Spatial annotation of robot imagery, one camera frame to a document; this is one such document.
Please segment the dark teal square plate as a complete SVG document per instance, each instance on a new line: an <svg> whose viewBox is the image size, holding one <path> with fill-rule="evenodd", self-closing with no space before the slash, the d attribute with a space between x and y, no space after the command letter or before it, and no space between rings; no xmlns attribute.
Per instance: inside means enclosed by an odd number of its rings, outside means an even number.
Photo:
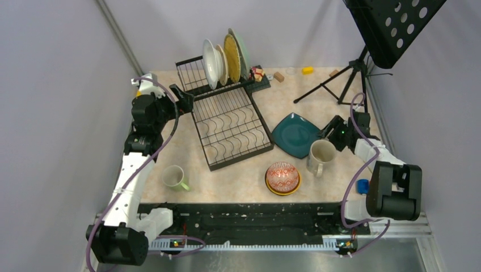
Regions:
<svg viewBox="0 0 481 272"><path fill-rule="evenodd" d="M292 112L276 125L272 136L285 153L303 159L309 155L312 143L320 139L320 132L309 120Z"/></svg>

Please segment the cream floral plate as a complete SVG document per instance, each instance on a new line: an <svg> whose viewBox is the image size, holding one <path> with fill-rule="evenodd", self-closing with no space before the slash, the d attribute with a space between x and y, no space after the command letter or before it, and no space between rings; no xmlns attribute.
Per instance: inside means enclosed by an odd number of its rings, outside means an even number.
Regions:
<svg viewBox="0 0 481 272"><path fill-rule="evenodd" d="M221 86L227 85L227 81L229 79L229 68L228 68L228 62L225 56L225 52L220 46L220 44L216 45L216 50L220 53L221 56L221 63L222 63L222 70L221 70L221 76L219 78L219 82Z"/></svg>

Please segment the black wire dish rack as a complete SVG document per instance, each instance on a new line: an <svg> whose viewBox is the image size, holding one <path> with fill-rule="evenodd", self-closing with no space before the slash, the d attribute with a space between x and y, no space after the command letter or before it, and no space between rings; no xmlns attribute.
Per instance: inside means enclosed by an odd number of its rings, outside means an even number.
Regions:
<svg viewBox="0 0 481 272"><path fill-rule="evenodd" d="M176 63L184 92L195 96L191 112L210 171L266 153L274 148L273 136L253 93L244 86L255 79L228 81L212 90L204 73L202 57Z"/></svg>

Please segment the white plate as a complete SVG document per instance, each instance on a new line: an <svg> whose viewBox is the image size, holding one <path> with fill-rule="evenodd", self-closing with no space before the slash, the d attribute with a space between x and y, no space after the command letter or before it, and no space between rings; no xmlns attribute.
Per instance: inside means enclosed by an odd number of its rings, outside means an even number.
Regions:
<svg viewBox="0 0 481 272"><path fill-rule="evenodd" d="M202 45L202 61L208 85L212 90L215 90L218 84L219 59L218 51L214 48L212 42L205 39Z"/></svg>

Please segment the light green flower plate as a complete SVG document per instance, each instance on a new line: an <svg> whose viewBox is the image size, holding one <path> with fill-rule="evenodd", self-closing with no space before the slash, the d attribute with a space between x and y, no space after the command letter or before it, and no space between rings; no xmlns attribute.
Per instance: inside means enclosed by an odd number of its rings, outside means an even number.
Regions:
<svg viewBox="0 0 481 272"><path fill-rule="evenodd" d="M233 36L239 48L239 55L241 60L241 76L244 79L248 80L251 77L250 76L251 66L250 66L250 56L248 54L247 47L241 35L238 34L235 30L233 30L232 28L229 28L228 33Z"/></svg>

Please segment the yellow bamboo pattern plate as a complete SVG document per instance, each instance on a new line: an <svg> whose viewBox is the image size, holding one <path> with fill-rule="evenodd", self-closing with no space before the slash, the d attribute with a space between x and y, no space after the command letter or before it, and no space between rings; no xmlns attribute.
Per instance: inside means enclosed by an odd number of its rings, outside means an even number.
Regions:
<svg viewBox="0 0 481 272"><path fill-rule="evenodd" d="M237 42L231 34L225 36L224 51L228 62L229 78L233 83L238 83L241 77L241 58Z"/></svg>

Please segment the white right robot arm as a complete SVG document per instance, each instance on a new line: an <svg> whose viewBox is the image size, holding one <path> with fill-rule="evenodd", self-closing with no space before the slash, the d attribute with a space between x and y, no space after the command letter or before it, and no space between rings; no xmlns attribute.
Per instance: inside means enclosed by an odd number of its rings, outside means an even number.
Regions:
<svg viewBox="0 0 481 272"><path fill-rule="evenodd" d="M375 219L415 221L421 213L423 172L418 165L397 159L370 133L370 114L351 111L346 120L336 115L319 133L338 151L348 148L364 165L355 173L345 195L351 192L359 175L366 169L372 173L363 201L349 201L344 196L340 213L332 218L339 233L348 233L359 224Z"/></svg>

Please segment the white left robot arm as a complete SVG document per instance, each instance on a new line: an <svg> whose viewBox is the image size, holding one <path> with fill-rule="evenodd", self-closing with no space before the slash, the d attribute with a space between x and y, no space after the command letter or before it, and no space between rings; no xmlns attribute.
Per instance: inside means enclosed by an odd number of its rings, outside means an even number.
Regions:
<svg viewBox="0 0 481 272"><path fill-rule="evenodd" d="M177 131L180 116L192 110L193 95L174 84L166 88L152 73L133 78L131 84L138 93L132 100L119 176L108 206L86 231L89 271L95 271L93 257L102 264L140 266L163 231L175 234L182 227L182 219L168 208L155 208L145 216L138 215L138 208L159 153Z"/></svg>

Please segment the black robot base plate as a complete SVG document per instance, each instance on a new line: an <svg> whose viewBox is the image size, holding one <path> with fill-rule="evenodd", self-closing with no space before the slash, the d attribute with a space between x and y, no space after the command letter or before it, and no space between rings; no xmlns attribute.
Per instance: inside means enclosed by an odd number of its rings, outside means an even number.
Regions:
<svg viewBox="0 0 481 272"><path fill-rule="evenodd" d="M156 208L173 212L172 226L151 244L162 250L321 249L337 246L328 236L370 234L369 226L345 228L338 203L154 203L138 213L145 218Z"/></svg>

